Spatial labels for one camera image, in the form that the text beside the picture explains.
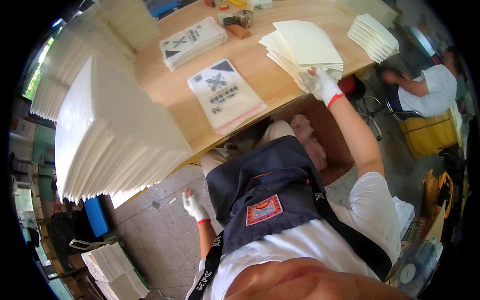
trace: stack of paper sheets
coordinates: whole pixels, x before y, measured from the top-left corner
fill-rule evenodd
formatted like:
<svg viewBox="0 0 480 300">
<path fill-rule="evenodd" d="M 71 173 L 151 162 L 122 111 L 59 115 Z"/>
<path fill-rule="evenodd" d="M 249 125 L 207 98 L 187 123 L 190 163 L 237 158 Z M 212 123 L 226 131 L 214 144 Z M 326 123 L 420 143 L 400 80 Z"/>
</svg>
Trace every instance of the stack of paper sheets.
<svg viewBox="0 0 480 300">
<path fill-rule="evenodd" d="M 192 149 L 168 111 L 93 55 L 61 106 L 55 134 L 60 199 L 78 202 L 152 186 Z"/>
<path fill-rule="evenodd" d="M 159 30 L 141 0 L 100 0 L 59 32 L 41 66 L 42 77 L 30 111 L 57 120 L 66 92 L 94 53 L 134 78 L 134 52 Z"/>
<path fill-rule="evenodd" d="M 163 62 L 173 71 L 195 56 L 225 43 L 227 38 L 226 30 L 212 17 L 207 17 L 160 42 Z"/>
<path fill-rule="evenodd" d="M 102 17 L 136 51 L 143 50 L 160 35 L 143 0 L 98 0 L 97 3 Z"/>
<path fill-rule="evenodd" d="M 377 63 L 398 53 L 399 50 L 395 37 L 367 13 L 357 16 L 347 35 Z"/>
<path fill-rule="evenodd" d="M 187 83 L 202 105 L 212 129 L 219 134 L 229 134 L 267 108 L 227 59 L 203 69 Z"/>
<path fill-rule="evenodd" d="M 133 270 L 132 263 L 118 243 L 82 253 L 82 259 L 93 278 L 99 281 L 112 282 Z"/>
<path fill-rule="evenodd" d="M 335 80 L 342 79 L 343 61 L 328 35 L 312 22 L 284 21 L 273 23 L 277 31 L 262 37 L 267 56 L 276 62 L 305 93 L 298 73 L 311 67 L 322 68 Z"/>
<path fill-rule="evenodd" d="M 118 243 L 82 253 L 95 283 L 109 300 L 137 300 L 149 290 Z"/>
<path fill-rule="evenodd" d="M 121 275 L 113 282 L 96 281 L 98 288 L 108 300 L 138 300 L 150 291 L 140 281 L 134 270 Z"/>
</svg>

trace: white glove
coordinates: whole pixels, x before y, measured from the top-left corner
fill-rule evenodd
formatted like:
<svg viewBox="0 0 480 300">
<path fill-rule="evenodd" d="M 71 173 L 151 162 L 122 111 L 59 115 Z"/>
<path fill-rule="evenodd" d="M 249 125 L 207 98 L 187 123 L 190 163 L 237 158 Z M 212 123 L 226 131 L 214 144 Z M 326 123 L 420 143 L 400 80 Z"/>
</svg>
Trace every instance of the white glove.
<svg viewBox="0 0 480 300">
<path fill-rule="evenodd" d="M 198 202 L 195 195 L 192 194 L 190 187 L 187 186 L 181 195 L 183 198 L 183 208 L 185 208 L 189 215 L 195 218 L 197 224 L 202 220 L 210 220 L 207 210 Z"/>
<path fill-rule="evenodd" d="M 314 67 L 308 72 L 299 72 L 299 76 L 303 81 L 303 85 L 317 100 L 323 101 L 327 108 L 330 108 L 330 105 L 338 97 L 345 95 L 335 80 L 322 68 Z"/>
</svg>

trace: white shirt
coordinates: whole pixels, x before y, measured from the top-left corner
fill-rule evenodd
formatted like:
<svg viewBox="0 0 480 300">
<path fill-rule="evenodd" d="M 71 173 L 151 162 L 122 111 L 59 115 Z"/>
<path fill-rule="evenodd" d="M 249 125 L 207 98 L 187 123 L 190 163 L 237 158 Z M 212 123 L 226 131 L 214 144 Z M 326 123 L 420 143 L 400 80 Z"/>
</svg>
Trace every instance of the white shirt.
<svg viewBox="0 0 480 300">
<path fill-rule="evenodd" d="M 348 197 L 349 208 L 331 203 L 338 219 L 379 245 L 392 264 L 400 255 L 400 228 L 387 182 L 380 173 L 360 177 Z M 350 245 L 325 220 L 312 220 L 292 229 L 265 236 L 223 255 L 213 280 L 205 289 L 204 300 L 222 300 L 228 287 L 245 268 L 269 261 L 311 257 L 332 270 L 378 276 L 360 259 Z M 203 275 L 205 259 L 186 299 Z"/>
<path fill-rule="evenodd" d="M 455 102 L 456 78 L 444 65 L 436 65 L 421 71 L 421 76 L 414 81 L 420 82 L 424 79 L 428 94 L 419 97 L 399 87 L 400 105 L 404 111 L 415 110 L 424 117 L 440 116 Z"/>
</svg>

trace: metal container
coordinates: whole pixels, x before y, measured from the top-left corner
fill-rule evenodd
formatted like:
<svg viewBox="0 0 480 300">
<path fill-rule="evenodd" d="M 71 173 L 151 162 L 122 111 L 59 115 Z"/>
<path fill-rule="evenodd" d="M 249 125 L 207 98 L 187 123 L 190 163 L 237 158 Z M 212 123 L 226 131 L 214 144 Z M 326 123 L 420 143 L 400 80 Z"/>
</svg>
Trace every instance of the metal container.
<svg viewBox="0 0 480 300">
<path fill-rule="evenodd" d="M 237 13 L 239 25 L 243 28 L 250 28 L 253 26 L 253 12 L 249 10 L 241 10 Z"/>
</svg>

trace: pink plastic bag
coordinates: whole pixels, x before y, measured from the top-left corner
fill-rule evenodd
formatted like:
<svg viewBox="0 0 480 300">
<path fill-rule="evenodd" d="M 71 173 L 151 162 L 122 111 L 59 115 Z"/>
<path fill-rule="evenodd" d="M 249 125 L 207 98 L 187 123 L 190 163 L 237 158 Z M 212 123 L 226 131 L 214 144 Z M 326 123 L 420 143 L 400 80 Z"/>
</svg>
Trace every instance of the pink plastic bag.
<svg viewBox="0 0 480 300">
<path fill-rule="evenodd" d="M 327 167 L 326 153 L 317 139 L 312 137 L 313 128 L 304 115 L 295 115 L 290 121 L 290 127 L 300 144 L 312 160 L 318 172 Z"/>
</svg>

